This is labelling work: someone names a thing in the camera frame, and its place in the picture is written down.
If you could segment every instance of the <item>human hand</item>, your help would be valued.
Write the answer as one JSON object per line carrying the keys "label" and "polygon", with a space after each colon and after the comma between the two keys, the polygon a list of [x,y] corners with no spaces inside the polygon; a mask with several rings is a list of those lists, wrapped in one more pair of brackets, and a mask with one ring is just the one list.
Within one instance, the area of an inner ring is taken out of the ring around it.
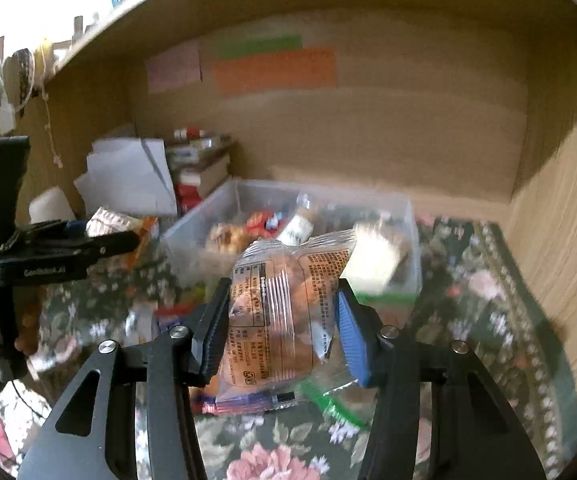
{"label": "human hand", "polygon": [[13,296],[19,333],[14,345],[18,351],[30,356],[38,351],[43,289],[41,287],[16,287]]}

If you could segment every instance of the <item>pink sticky note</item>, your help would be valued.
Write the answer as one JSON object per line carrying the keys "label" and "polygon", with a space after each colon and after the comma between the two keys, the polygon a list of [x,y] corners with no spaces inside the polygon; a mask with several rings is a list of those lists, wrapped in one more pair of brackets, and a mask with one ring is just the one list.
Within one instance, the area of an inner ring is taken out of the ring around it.
{"label": "pink sticky note", "polygon": [[185,41],[148,58],[148,93],[166,92],[188,83],[201,81],[200,46],[197,40]]}

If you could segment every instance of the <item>snack package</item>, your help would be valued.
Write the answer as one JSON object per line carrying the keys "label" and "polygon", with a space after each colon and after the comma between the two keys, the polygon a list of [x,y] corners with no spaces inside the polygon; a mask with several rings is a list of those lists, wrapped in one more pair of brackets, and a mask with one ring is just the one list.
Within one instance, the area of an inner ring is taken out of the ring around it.
{"label": "snack package", "polygon": [[239,254],[254,240],[245,228],[233,224],[213,226],[206,240],[206,250],[212,253]]}
{"label": "snack package", "polygon": [[256,211],[249,216],[244,228],[254,240],[273,238],[286,225],[284,216],[282,211]]}
{"label": "snack package", "polygon": [[131,270],[144,251],[144,247],[150,240],[150,232],[156,227],[157,218],[146,217],[143,219],[133,218],[122,213],[115,213],[106,207],[99,208],[91,219],[86,223],[86,234],[90,237],[134,231],[139,235],[137,249],[129,254],[118,254],[112,258],[104,258],[94,267],[96,269],[128,269]]}
{"label": "snack package", "polygon": [[358,222],[355,234],[357,244],[341,278],[356,294],[379,296],[408,256],[411,243],[401,230],[383,222]]}
{"label": "snack package", "polygon": [[327,359],[337,282],[355,242],[352,230],[314,237],[295,248],[259,240],[238,259],[218,406],[229,399],[249,402],[249,394],[306,377]]}

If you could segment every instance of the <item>finger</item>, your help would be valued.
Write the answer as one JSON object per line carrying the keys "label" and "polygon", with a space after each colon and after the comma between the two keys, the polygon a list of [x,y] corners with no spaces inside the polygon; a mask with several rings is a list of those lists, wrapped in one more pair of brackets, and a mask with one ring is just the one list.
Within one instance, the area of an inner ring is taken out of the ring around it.
{"label": "finger", "polygon": [[14,344],[25,356],[33,355],[38,351],[38,331],[34,328],[22,328]]}
{"label": "finger", "polygon": [[22,317],[22,326],[24,328],[35,328],[37,329],[38,324],[40,323],[40,316],[39,314],[24,314]]}
{"label": "finger", "polygon": [[13,303],[19,312],[35,311],[41,308],[43,288],[39,286],[13,287]]}

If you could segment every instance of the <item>paper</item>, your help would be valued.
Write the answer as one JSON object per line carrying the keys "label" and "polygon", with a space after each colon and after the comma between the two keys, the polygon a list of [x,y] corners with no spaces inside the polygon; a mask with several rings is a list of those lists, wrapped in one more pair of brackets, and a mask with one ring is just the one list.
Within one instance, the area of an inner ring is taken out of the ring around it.
{"label": "paper", "polygon": [[217,61],[212,70],[225,94],[337,85],[332,48],[304,48]]}
{"label": "paper", "polygon": [[186,41],[147,59],[148,93],[166,92],[202,80],[200,47],[197,40]]}
{"label": "paper", "polygon": [[88,172],[75,180],[92,214],[100,206],[138,216],[177,215],[161,139],[101,139],[86,157]]}
{"label": "paper", "polygon": [[276,38],[243,38],[241,40],[224,40],[217,43],[217,59],[237,59],[264,52],[282,50],[300,50],[302,36],[285,34]]}
{"label": "paper", "polygon": [[171,171],[166,162],[166,150],[162,139],[127,139],[124,137],[111,137],[108,139],[98,139],[93,142],[92,150],[94,154],[117,153],[134,143],[141,143],[149,158],[151,165],[161,183],[170,191],[171,200],[175,201],[175,192],[172,184]]}

